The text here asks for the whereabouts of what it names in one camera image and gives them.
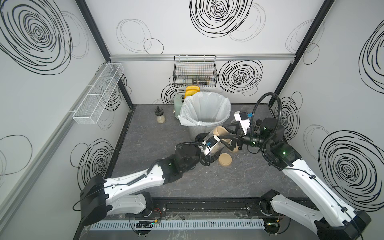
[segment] bottle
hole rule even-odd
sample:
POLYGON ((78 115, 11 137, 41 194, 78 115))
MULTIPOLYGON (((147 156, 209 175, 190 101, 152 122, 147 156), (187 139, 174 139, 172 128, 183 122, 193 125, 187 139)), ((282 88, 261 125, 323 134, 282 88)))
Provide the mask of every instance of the bottle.
POLYGON ((164 111, 162 108, 157 107, 155 110, 156 119, 158 123, 164 123, 166 121, 166 117, 164 116, 164 111))

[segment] red wire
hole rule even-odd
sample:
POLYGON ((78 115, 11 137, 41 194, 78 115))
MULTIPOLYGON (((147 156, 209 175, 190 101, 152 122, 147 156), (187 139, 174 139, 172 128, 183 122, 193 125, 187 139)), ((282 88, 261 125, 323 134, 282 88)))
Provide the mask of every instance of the red wire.
POLYGON ((159 209, 159 208, 157 208, 157 207, 154 207, 154 209, 157 209, 157 210, 159 210, 159 212, 160 212, 160 217, 162 217, 162 216, 163 216, 163 214, 161 213, 161 211, 160 211, 160 209, 159 209))

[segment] black bottle cap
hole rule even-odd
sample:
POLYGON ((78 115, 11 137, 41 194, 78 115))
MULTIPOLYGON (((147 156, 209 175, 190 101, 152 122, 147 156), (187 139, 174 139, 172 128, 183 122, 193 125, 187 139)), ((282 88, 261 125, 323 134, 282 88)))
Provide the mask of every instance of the black bottle cap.
POLYGON ((161 116, 164 114, 164 111, 162 108, 157 107, 157 109, 155 110, 155 114, 156 116, 161 116))
POLYGON ((257 119, 255 126, 260 127, 263 124, 263 121, 261 119, 257 119))

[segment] light green appliance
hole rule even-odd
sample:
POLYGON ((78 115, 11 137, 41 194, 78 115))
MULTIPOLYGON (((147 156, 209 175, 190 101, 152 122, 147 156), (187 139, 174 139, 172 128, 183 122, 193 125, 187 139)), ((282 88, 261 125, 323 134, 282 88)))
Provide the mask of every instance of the light green appliance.
POLYGON ((183 103, 184 103, 184 94, 176 94, 173 97, 173 112, 175 113, 175 117, 177 119, 179 119, 178 115, 180 115, 180 110, 183 103))

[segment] white plastic bag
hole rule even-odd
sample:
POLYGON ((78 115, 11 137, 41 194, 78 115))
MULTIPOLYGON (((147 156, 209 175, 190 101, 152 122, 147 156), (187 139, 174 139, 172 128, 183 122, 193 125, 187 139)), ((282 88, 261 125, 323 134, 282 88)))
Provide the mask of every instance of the white plastic bag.
POLYGON ((183 126, 221 126, 229 118, 231 103, 218 93, 197 92, 186 97, 179 120, 183 126))

